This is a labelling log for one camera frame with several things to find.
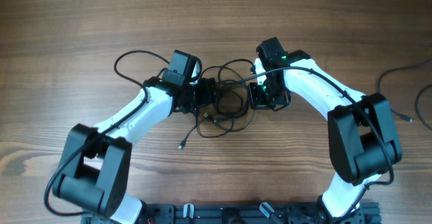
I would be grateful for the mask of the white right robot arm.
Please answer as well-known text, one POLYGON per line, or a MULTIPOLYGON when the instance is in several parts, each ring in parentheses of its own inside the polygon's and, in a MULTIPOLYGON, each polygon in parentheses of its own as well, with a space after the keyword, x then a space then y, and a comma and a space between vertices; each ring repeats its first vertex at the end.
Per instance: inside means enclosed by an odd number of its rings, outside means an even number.
POLYGON ((278 111, 296 93, 327 121, 329 158, 335 175, 319 198, 317 220, 342 223, 362 216, 360 200, 371 186, 390 185, 402 160, 389 101, 338 82, 302 50, 287 52, 278 38, 256 48, 249 84, 251 107, 278 111))

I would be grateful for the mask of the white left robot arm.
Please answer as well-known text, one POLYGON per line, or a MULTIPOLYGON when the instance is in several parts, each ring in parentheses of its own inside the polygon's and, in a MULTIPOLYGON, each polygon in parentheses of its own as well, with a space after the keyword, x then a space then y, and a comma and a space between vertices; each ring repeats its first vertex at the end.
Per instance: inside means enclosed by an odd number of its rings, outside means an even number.
POLYGON ((59 166, 44 193, 45 208, 54 196, 81 208, 86 223, 145 223, 146 204, 126 192, 132 148, 174 112, 198 104, 201 60, 176 50, 168 67, 137 85, 140 92, 118 113, 92 127, 75 125, 68 133, 59 166))

